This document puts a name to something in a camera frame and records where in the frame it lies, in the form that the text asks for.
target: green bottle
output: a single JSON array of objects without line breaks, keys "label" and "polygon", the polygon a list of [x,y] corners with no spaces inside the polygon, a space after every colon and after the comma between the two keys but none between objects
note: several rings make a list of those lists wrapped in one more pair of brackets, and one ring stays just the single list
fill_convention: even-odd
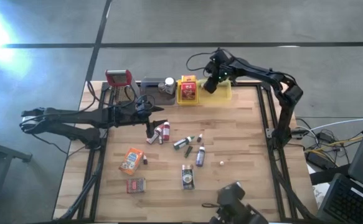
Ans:
[{"label": "green bottle", "polygon": [[194,137],[195,136],[188,136],[185,139],[181,139],[180,141],[174,143],[173,144],[174,149],[178,150],[178,149],[188,145],[194,139]]}]

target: wooden tabletop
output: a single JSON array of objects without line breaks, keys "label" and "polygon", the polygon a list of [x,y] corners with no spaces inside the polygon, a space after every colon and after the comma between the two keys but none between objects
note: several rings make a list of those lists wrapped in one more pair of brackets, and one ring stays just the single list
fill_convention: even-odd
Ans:
[{"label": "wooden tabletop", "polygon": [[[93,82],[99,96],[102,82]],[[236,180],[242,184],[249,203],[268,221],[278,221],[276,199],[271,177],[268,151],[255,87],[234,87],[232,100],[221,105],[163,106],[164,111],[154,113],[150,119],[168,119],[170,141],[163,145],[146,143],[145,126],[111,128],[106,147],[105,162],[97,206],[97,222],[208,222],[215,208],[202,208],[204,202],[215,203],[216,191]],[[92,102],[85,89],[80,109]],[[275,108],[280,111],[275,98]],[[266,110],[270,110],[266,101]],[[293,118],[291,128],[296,126]],[[194,166],[195,190],[183,190],[181,166],[195,164],[199,149],[196,139],[189,157],[184,158],[187,147],[175,151],[172,144],[186,136],[204,135],[206,154],[203,167]],[[82,145],[72,142],[70,152]],[[143,150],[148,165],[140,164],[133,177],[145,177],[146,192],[127,194],[126,179],[132,178],[118,167],[129,148]],[[309,173],[298,146],[285,147],[292,187],[300,200],[312,212],[317,206]],[[83,185],[88,151],[83,149],[70,157],[60,187],[54,218],[60,217],[76,199]],[[284,204],[288,202],[283,192]]]}]

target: small box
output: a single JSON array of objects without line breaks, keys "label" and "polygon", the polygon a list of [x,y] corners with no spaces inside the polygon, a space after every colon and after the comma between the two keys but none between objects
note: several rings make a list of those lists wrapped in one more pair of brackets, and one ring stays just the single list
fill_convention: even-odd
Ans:
[{"label": "small box", "polygon": [[182,75],[181,82],[196,82],[195,75]]},{"label": "small box", "polygon": [[181,83],[181,99],[195,100],[196,98],[196,83]]},{"label": "small box", "polygon": [[123,162],[119,166],[119,170],[127,173],[128,175],[134,175],[138,168],[140,160],[143,159],[144,152],[135,148],[130,148],[126,153]]},{"label": "small box", "polygon": [[145,178],[128,179],[126,181],[127,194],[143,193],[145,192]]}]

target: laptop keyboard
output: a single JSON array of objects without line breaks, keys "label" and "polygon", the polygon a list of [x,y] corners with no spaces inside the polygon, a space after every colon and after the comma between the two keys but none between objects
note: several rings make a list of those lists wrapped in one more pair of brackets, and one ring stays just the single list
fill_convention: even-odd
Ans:
[{"label": "laptop keyboard", "polygon": [[363,223],[363,196],[355,193],[348,183],[339,182],[326,210],[347,223]]}]

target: yellow container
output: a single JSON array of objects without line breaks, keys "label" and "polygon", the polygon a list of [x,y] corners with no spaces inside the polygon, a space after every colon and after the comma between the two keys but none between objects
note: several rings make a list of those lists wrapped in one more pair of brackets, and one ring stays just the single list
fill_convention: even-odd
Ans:
[{"label": "yellow container", "polygon": [[196,83],[196,94],[195,94],[195,100],[183,100],[181,98],[181,80],[177,80],[177,104],[181,106],[195,106],[198,104],[199,100],[199,86],[198,83]]},{"label": "yellow container", "polygon": [[231,100],[232,90],[231,82],[229,80],[217,84],[217,89],[212,94],[201,88],[205,82],[206,80],[198,80],[197,82],[197,88],[200,89],[198,92],[199,104],[225,103],[226,101]]},{"label": "yellow container", "polygon": [[216,91],[210,94],[208,91],[201,88],[206,80],[198,80],[196,82],[196,98],[195,100],[181,99],[181,80],[177,80],[177,104],[181,106],[195,106],[213,103],[225,103],[232,98],[231,82],[229,80],[219,83]]}]

